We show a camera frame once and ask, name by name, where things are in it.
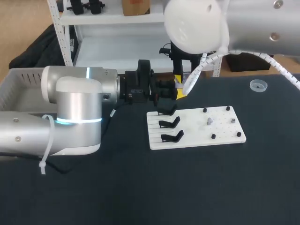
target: white shelf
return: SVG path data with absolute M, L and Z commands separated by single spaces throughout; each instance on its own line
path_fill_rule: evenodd
M 153 1 L 150 14 L 136 16 L 124 16 L 121 4 L 110 4 L 108 1 L 98 15 L 93 15 L 86 9 L 82 15 L 75 15 L 72 11 L 65 10 L 60 21 L 61 25 L 158 23 L 164 21 L 164 14 L 160 1 Z
M 126 70 L 135 71 L 138 60 L 150 60 L 155 73 L 173 71 L 173 61 L 159 49 L 170 42 L 166 34 L 85 37 L 77 54 L 77 67 L 103 67 L 116 69 L 119 74 Z M 183 61 L 183 70 L 191 70 L 190 61 Z M 214 66 L 205 68 L 213 70 Z

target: black peg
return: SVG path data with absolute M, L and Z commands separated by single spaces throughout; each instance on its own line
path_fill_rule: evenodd
M 163 109 L 163 108 L 157 108 L 157 112 L 158 115 L 163 114 L 163 115 L 168 115 L 168 116 L 173 116 L 173 114 L 175 113 L 177 109 L 177 105 L 175 104 L 172 109 L 167 110 L 167 109 Z
M 161 140 L 163 140 L 163 142 L 177 143 L 180 141 L 180 139 L 183 137 L 183 135 L 184 135 L 183 130 L 181 130 L 180 132 L 178 132 L 178 134 L 176 136 L 161 135 Z
M 165 127 L 165 128 L 175 128 L 177 127 L 178 123 L 180 122 L 180 117 L 176 117 L 176 119 L 174 120 L 173 123 L 170 123 L 170 122 L 167 122 L 167 121 L 164 121 L 164 120 L 160 120 L 158 122 L 160 128 L 161 127 Z

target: black tabletop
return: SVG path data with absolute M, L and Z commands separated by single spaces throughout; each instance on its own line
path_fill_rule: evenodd
M 249 88 L 258 78 L 268 89 Z M 282 76 L 201 79 L 179 109 L 232 105 L 244 144 L 149 149 L 152 103 L 120 108 L 99 151 L 0 162 L 4 225 L 293 225 L 300 223 L 300 92 Z

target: white pegboard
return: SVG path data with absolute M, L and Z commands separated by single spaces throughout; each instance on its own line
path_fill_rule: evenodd
M 148 112 L 150 148 L 159 150 L 244 143 L 246 136 L 234 109 L 230 106 L 228 111 L 226 108 L 227 106 L 207 108 L 207 112 L 203 112 L 203 108 L 176 110 L 172 116 Z M 160 120 L 172 123 L 178 116 L 180 122 L 174 129 L 163 128 L 158 124 Z M 207 125 L 208 118 L 213 119 L 211 125 Z M 181 130 L 183 130 L 184 135 L 178 143 L 162 141 L 162 134 L 176 136 Z
M 64 28 L 60 22 L 60 13 L 58 12 L 56 0 L 47 0 L 51 14 L 51 18 L 55 27 L 60 50 L 66 66 L 73 66 L 71 52 L 70 52 L 70 38 L 66 38 Z

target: white cable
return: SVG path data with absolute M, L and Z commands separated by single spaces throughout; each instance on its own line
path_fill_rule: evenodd
M 184 83 L 182 93 L 184 95 L 188 95 L 196 84 L 203 68 L 213 63 L 215 60 L 222 58 L 223 56 L 224 55 L 210 55 L 205 62 L 200 62 L 200 65 L 196 67 L 196 69 L 190 74 L 187 81 Z
M 42 116 L 42 119 L 46 119 L 47 117 L 49 118 L 49 121 L 50 121 L 49 141 L 48 141 L 48 144 L 47 144 L 44 156 L 43 156 L 42 160 L 38 164 L 38 166 L 41 167 L 41 173 L 43 175 L 46 174 L 46 171 L 45 171 L 46 160 L 47 160 L 47 157 L 49 155 L 49 152 L 51 150 L 51 147 L 52 147 L 52 144 L 53 144 L 53 141 L 54 141 L 54 130 L 55 130 L 54 119 L 53 119 L 52 116 L 50 116 L 50 115 L 44 115 L 44 116 Z
M 261 59 L 265 60 L 300 90 L 300 82 L 290 72 L 288 72 L 283 66 L 281 66 L 275 59 L 270 57 L 268 54 L 257 53 L 257 52 L 242 52 L 239 50 L 230 51 L 228 54 L 241 54 L 241 53 L 249 53 L 249 54 L 258 56 Z M 201 71 L 203 70 L 203 68 L 205 66 L 213 63 L 217 59 L 219 59 L 225 55 L 228 55 L 228 54 L 221 54 L 221 55 L 217 55 L 217 56 L 210 55 L 205 62 L 201 62 L 200 65 L 197 66 L 197 68 L 191 73 L 191 75 L 188 77 L 187 81 L 184 83 L 182 93 L 184 95 L 188 95 L 190 93 L 190 91 L 193 89 L 194 85 L 196 84 Z

